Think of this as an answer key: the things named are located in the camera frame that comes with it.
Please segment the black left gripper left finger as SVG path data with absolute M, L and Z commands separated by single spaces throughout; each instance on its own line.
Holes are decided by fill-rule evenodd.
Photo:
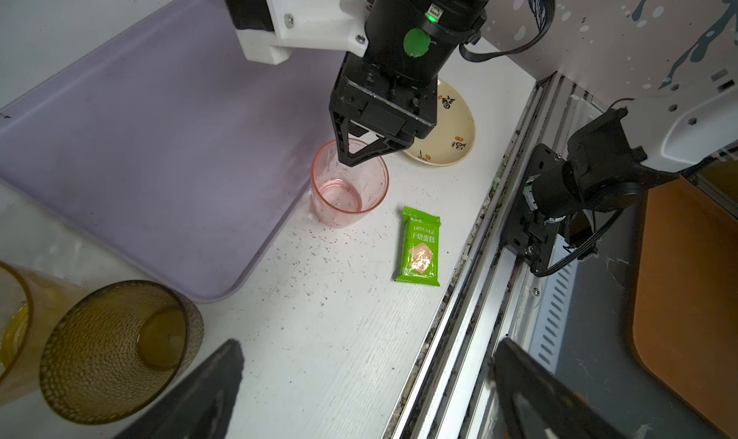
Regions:
M 119 438 L 224 438 L 242 381 L 240 343 L 224 342 Z

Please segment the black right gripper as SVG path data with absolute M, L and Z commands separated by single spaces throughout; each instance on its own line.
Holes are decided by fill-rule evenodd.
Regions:
M 340 163 L 355 167 L 426 138 L 437 124 L 437 87 L 438 78 L 405 85 L 347 53 L 329 102 Z

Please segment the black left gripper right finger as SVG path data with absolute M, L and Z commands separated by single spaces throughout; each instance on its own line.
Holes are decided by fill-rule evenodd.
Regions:
M 510 338 L 493 356 L 498 398 L 511 438 L 622 438 Z

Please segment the pink smooth glass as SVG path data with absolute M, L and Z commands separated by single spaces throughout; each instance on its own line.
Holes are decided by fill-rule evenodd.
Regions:
M 345 228 L 380 206 L 389 189 L 383 158 L 349 167 L 338 159 L 331 141 L 315 155 L 311 166 L 311 200 L 315 215 L 331 228 Z

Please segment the amber textured glass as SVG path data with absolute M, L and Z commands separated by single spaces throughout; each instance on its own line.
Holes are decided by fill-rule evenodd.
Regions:
M 155 401 L 198 354 L 205 324 L 183 294 L 153 281 L 119 281 L 75 304 L 50 334 L 40 390 L 67 421 L 102 425 Z

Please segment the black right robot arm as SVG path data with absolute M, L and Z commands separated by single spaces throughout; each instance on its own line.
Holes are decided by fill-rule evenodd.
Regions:
M 330 98 L 338 158 L 356 166 L 407 150 L 435 127 L 437 80 L 453 52 L 491 60 L 469 45 L 480 38 L 489 0 L 375 0 L 362 55 L 347 54 Z M 546 145 L 532 153 L 505 227 L 509 249 L 534 275 L 551 263 L 555 238 L 584 210 L 617 219 L 648 189 L 702 168 L 737 139 L 737 65 L 692 81 L 668 79 L 661 95 L 620 100 L 576 131 L 566 156 Z

